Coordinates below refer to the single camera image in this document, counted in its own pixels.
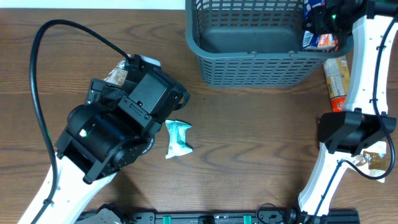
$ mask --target food package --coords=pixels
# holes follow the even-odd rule
[[[349,88],[349,70],[345,56],[331,58],[323,63],[326,85],[333,112],[343,111]]]
[[[170,134],[169,151],[166,155],[166,159],[170,159],[174,156],[183,156],[193,152],[193,149],[187,145],[185,138],[187,129],[192,127],[190,124],[183,121],[167,119],[166,127]]]
[[[123,85],[126,77],[127,77],[127,71],[124,69],[124,63],[126,62],[126,59],[122,59],[116,67],[109,73],[108,77],[104,79],[104,81],[107,81],[108,83],[113,83],[116,85]]]
[[[362,149],[361,154],[355,157],[354,165],[366,175],[377,177],[382,175],[388,168],[389,161],[385,159],[387,144],[378,141],[367,149]],[[385,178],[377,180],[384,183]]]
[[[312,8],[325,5],[325,0],[304,0],[304,20],[312,13]],[[330,50],[337,45],[338,41],[332,34],[316,35],[306,30],[303,34],[303,50]]]

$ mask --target wood grain surface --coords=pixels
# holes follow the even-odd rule
[[[130,212],[255,210],[294,203],[318,156],[317,119],[331,111],[321,69],[293,88],[210,88],[185,43],[183,11],[0,10],[0,223],[15,223],[50,167],[29,90],[35,33],[50,19],[69,19],[97,31],[129,54],[157,58],[192,97],[172,119],[192,123],[195,150],[165,159],[163,128],[148,154],[121,171],[87,209],[116,202]],[[398,116],[397,39],[388,81],[389,115]],[[67,115],[84,103],[92,78],[104,78],[122,59],[79,30],[47,31],[39,53],[40,100],[53,141]],[[398,132],[392,135],[396,144]],[[385,184],[346,172],[331,208],[356,208],[362,223],[398,223],[398,171]]]

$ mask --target gray plastic basket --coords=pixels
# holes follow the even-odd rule
[[[336,52],[301,52],[302,0],[186,0],[186,40],[213,87],[292,86]]]

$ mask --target green led light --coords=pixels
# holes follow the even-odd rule
[[[85,138],[85,137],[87,136],[86,130],[82,129],[82,130],[80,131],[79,135],[80,135],[81,137]]]

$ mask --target green connector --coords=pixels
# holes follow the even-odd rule
[[[243,224],[251,224],[251,215],[243,216]]]
[[[172,217],[163,217],[163,224],[172,224]]]

